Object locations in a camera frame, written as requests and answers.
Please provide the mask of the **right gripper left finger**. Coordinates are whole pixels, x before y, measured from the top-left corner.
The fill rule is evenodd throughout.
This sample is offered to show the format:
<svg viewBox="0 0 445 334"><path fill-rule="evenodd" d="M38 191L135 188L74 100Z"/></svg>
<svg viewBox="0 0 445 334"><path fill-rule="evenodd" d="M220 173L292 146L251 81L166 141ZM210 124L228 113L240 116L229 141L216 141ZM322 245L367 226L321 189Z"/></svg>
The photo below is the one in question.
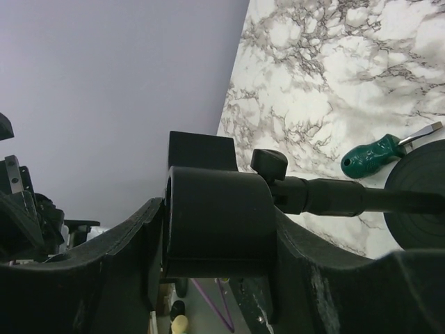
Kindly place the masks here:
<svg viewBox="0 0 445 334"><path fill-rule="evenodd" d="M2 333L147 333L163 199L44 263L1 265Z"/></svg>

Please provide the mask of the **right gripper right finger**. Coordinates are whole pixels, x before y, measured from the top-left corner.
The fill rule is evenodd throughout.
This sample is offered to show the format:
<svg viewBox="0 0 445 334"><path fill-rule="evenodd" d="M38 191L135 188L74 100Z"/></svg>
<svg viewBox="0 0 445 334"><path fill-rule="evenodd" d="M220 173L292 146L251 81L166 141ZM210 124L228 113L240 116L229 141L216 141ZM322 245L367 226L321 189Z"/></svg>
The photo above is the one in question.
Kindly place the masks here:
<svg viewBox="0 0 445 334"><path fill-rule="evenodd" d="M276 322L258 280L239 283L252 333L443 333L444 252L396 251L371 260L276 213Z"/></svg>

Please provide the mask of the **black round-base mic stand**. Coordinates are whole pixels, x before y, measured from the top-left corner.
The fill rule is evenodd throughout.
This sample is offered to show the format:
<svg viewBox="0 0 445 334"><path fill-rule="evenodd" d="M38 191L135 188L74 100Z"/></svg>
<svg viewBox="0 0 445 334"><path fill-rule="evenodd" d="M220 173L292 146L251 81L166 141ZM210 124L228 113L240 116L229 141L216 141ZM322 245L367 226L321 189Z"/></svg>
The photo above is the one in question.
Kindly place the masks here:
<svg viewBox="0 0 445 334"><path fill-rule="evenodd" d="M252 164L252 173L238 170L231 138L170 132L162 265L167 277L267 274L276 256L276 212L354 217L444 211L444 197L436 193L289 177L286 157L274 150L255 150Z"/></svg>

